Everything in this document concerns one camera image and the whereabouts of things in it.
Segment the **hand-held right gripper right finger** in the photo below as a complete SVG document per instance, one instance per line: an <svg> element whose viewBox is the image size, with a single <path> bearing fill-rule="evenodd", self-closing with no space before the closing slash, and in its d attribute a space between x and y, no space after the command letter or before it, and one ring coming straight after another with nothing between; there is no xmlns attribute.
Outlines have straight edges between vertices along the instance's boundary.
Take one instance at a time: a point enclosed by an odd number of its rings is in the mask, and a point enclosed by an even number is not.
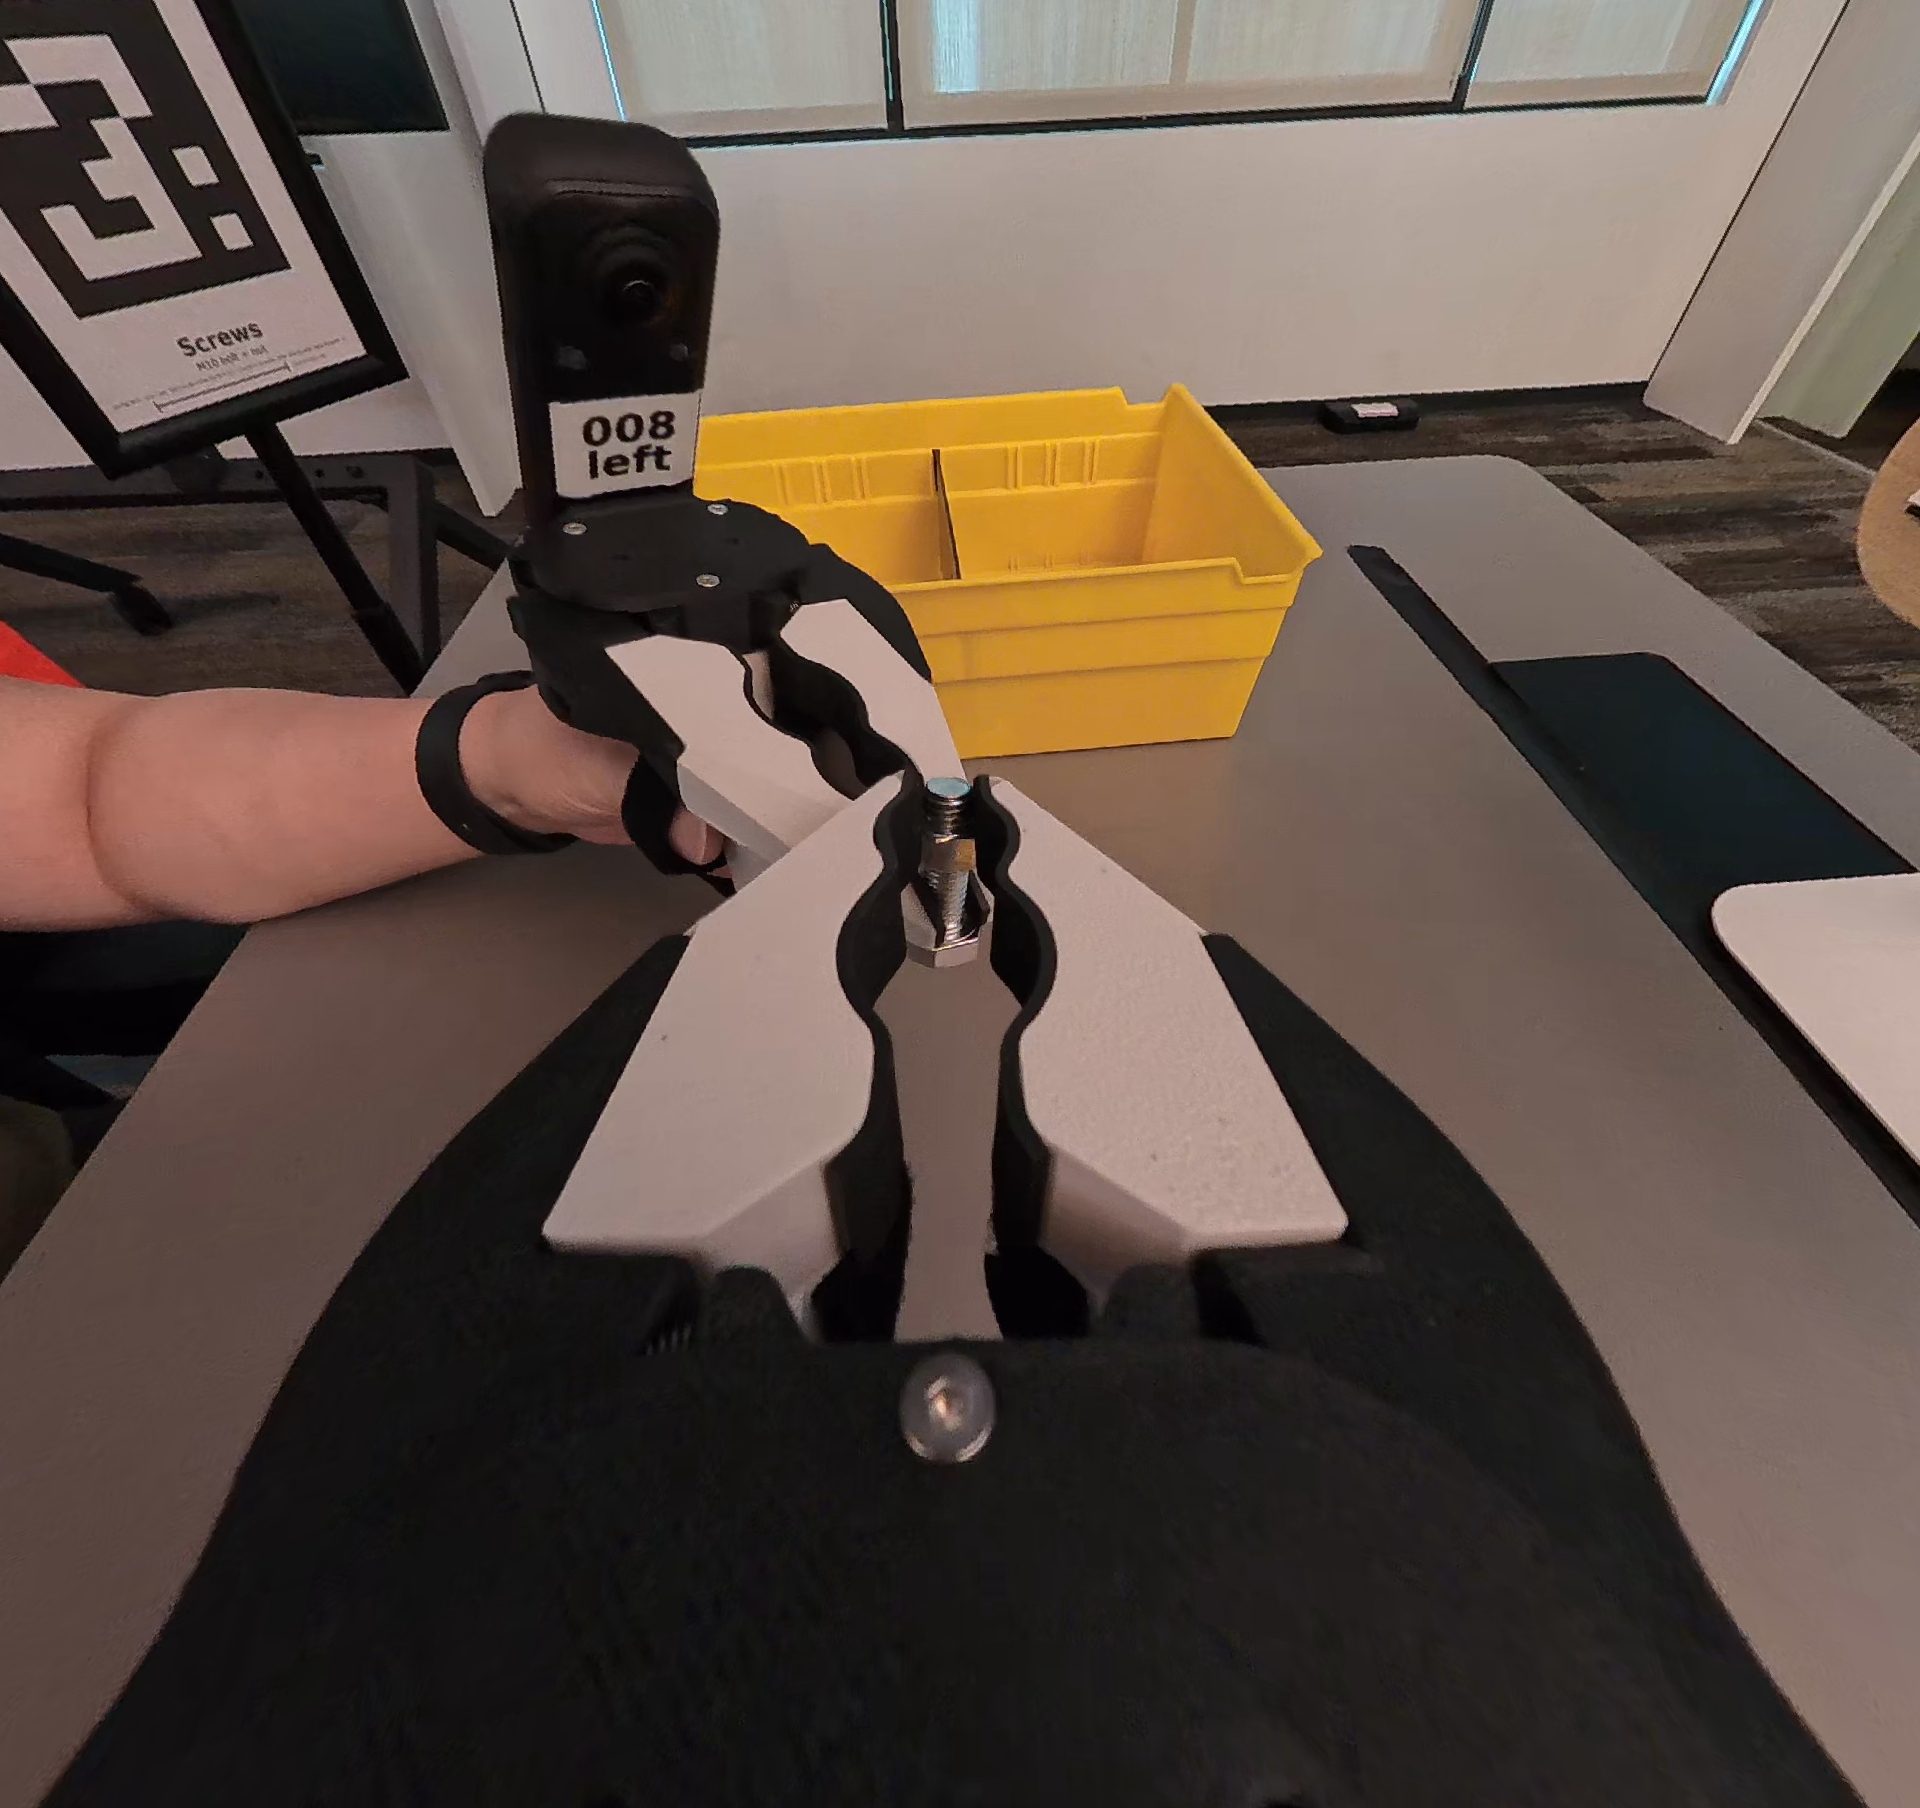
<svg viewBox="0 0 1920 1808"><path fill-rule="evenodd" d="M1224 945L1002 778L975 784L996 1073L1004 1336L1080 1336L1138 1267L1321 1248L1347 1212L1215 954Z"/></svg>

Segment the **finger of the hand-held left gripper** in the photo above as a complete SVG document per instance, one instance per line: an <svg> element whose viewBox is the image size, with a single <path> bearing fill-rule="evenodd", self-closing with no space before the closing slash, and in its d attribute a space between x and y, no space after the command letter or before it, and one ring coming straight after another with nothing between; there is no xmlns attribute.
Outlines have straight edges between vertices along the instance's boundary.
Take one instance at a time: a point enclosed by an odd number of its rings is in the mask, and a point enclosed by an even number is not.
<svg viewBox="0 0 1920 1808"><path fill-rule="evenodd" d="M679 802L725 837L733 888L753 883L847 808L805 742L758 709L749 659L669 635L609 647L608 659L679 742L671 765Z"/></svg>
<svg viewBox="0 0 1920 1808"><path fill-rule="evenodd" d="M744 638L780 734L749 754L756 797L858 797L902 769L962 780L933 683L852 602L803 602L780 624L756 604Z"/></svg>

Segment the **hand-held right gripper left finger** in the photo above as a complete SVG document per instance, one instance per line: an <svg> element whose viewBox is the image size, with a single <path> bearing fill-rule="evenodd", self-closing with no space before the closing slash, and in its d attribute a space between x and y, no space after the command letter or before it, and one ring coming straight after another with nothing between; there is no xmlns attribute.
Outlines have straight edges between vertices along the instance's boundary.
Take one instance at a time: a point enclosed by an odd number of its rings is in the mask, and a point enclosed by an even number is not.
<svg viewBox="0 0 1920 1808"><path fill-rule="evenodd" d="M768 1273L829 1341L888 1341L911 1186L876 1004L906 958L921 778L885 778L684 938L544 1239Z"/></svg>

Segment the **steel hex bolt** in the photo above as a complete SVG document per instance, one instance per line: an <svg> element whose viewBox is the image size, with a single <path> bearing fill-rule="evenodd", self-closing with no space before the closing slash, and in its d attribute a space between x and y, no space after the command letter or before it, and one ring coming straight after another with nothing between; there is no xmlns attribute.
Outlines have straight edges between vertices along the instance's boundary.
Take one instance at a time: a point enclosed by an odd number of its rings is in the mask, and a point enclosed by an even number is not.
<svg viewBox="0 0 1920 1808"><path fill-rule="evenodd" d="M907 956L929 970L948 970L972 961L978 954L993 916L993 897L981 880L990 897L990 914L985 928L972 939L942 949L933 946L926 920L914 898L911 883L924 860L942 865L966 859L972 860L978 875L975 824L976 802L972 784L955 778L936 778L924 784L921 855L909 883L902 891L902 925Z"/></svg>

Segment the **yellow plastic bin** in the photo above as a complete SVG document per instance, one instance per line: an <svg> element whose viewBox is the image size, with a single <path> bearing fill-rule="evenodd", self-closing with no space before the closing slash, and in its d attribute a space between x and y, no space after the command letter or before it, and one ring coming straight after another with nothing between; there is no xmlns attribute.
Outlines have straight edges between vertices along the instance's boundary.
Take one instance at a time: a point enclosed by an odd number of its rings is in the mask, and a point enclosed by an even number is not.
<svg viewBox="0 0 1920 1808"><path fill-rule="evenodd" d="M1234 735L1321 554L1180 385L725 414L696 479L898 599L971 761Z"/></svg>

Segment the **person's left forearm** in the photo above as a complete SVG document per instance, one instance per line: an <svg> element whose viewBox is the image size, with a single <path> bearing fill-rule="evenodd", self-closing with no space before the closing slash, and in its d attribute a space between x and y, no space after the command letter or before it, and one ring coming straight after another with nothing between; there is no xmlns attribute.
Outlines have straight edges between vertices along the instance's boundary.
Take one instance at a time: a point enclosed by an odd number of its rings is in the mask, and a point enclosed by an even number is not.
<svg viewBox="0 0 1920 1808"><path fill-rule="evenodd" d="M251 925L476 859L416 780L422 709L2 685L2 925Z"/></svg>

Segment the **person's left hand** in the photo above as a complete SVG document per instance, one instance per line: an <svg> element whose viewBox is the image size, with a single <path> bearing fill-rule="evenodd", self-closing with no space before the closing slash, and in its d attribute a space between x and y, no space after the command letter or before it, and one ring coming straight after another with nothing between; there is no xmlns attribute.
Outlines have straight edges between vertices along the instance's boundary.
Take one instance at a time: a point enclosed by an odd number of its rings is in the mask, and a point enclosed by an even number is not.
<svg viewBox="0 0 1920 1808"><path fill-rule="evenodd" d="M654 830L635 836L626 821L640 753L569 727L534 688L481 698L459 726L457 761L479 804L524 833L642 846Z"/></svg>

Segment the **black framed marker sign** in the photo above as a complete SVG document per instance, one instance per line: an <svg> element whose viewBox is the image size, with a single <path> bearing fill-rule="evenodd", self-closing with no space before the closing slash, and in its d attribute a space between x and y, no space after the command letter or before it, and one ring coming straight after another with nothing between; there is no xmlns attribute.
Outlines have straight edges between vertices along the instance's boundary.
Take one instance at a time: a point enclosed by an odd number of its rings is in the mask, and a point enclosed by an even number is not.
<svg viewBox="0 0 1920 1808"><path fill-rule="evenodd" d="M2 0L3 351L104 476L404 379L231 0Z"/></svg>

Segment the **black sign easel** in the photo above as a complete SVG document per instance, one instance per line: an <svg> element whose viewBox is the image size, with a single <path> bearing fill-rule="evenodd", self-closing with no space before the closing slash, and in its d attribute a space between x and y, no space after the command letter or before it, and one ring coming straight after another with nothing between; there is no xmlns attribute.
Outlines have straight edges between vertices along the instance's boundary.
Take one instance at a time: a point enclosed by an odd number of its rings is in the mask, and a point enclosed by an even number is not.
<svg viewBox="0 0 1920 1808"><path fill-rule="evenodd" d="M494 573L506 558L506 543L448 505L428 462L416 454L297 456L276 427L253 434L248 447L251 459L206 449L120 478L94 466L5 472L2 510L36 514L276 500L300 526L384 674L400 689L418 689L444 647L440 553L450 549ZM384 589L351 553L331 503L369 505L383 512Z"/></svg>

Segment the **black table strip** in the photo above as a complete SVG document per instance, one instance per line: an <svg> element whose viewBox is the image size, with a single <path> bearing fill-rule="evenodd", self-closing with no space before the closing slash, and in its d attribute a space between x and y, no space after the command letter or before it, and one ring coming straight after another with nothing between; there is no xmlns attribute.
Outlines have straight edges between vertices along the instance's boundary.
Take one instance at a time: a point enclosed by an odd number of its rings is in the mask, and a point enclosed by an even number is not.
<svg viewBox="0 0 1920 1808"><path fill-rule="evenodd" d="M1772 1004L1712 922L1738 885L1914 865L1666 657L1492 663L1388 551L1347 556L1916 1222L1916 1147Z"/></svg>

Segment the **white stand base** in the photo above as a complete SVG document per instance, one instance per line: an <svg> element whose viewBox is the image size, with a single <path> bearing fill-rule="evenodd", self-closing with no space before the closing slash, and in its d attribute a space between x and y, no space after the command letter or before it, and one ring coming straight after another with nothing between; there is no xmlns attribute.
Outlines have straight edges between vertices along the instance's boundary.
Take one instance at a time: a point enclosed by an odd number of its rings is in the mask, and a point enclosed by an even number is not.
<svg viewBox="0 0 1920 1808"><path fill-rule="evenodd" d="M1715 935L1909 1157L1917 1155L1917 875L1745 883Z"/></svg>

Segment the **person's olive shirt torso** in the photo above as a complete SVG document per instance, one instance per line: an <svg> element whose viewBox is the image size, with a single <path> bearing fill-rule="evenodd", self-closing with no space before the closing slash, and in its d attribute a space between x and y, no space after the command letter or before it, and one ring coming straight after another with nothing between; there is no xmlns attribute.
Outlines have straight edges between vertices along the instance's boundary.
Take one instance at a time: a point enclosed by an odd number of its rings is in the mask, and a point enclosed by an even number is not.
<svg viewBox="0 0 1920 1808"><path fill-rule="evenodd" d="M56 1111L2 1100L2 1278L34 1244L77 1171L72 1135Z"/></svg>

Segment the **instruction sheet on wooden board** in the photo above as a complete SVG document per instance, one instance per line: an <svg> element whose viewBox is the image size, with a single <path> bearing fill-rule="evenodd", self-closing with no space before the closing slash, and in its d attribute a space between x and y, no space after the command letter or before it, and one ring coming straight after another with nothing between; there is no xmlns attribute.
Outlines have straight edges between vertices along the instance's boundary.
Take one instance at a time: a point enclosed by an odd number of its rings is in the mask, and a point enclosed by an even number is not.
<svg viewBox="0 0 1920 1808"><path fill-rule="evenodd" d="M1917 439L1920 425L1887 454L1861 503L1858 563L1885 608L1917 627Z"/></svg>

